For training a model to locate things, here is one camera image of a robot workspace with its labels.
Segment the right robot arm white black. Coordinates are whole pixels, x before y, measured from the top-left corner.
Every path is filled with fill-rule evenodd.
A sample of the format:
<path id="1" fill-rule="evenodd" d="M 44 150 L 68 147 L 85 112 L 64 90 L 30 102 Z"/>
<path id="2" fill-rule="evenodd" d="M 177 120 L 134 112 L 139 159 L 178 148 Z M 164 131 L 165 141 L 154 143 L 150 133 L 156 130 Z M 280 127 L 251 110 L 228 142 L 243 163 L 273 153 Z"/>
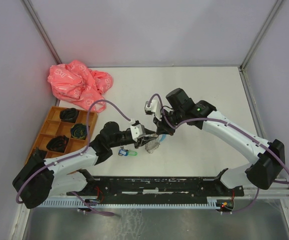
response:
<path id="1" fill-rule="evenodd" d="M 172 136 L 183 124 L 210 133 L 242 154 L 248 163 L 225 168 L 214 182 L 214 191 L 221 196 L 240 185 L 252 184 L 268 190 L 285 167 L 285 145 L 278 139 L 270 142 L 241 129 L 205 100 L 194 102 L 186 92 L 177 88 L 166 96 L 171 106 L 167 111 L 160 98 L 151 97 L 145 103 L 145 113 L 154 115 L 158 135 Z"/>

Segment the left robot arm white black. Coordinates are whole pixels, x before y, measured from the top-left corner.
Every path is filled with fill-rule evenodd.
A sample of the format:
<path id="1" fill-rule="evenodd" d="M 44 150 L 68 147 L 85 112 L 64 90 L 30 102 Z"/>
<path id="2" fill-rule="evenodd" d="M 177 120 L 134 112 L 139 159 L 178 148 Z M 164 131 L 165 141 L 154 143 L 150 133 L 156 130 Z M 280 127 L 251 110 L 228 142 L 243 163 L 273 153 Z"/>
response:
<path id="1" fill-rule="evenodd" d="M 16 202 L 33 209 L 49 197 L 68 192 L 90 195 L 95 190 L 95 182 L 84 176 L 82 170 L 106 161 L 115 147 L 134 145 L 137 149 L 156 138 L 154 131 L 139 122 L 121 131 L 118 123 L 110 121 L 88 146 L 79 150 L 45 159 L 35 153 L 12 182 L 17 192 Z"/>

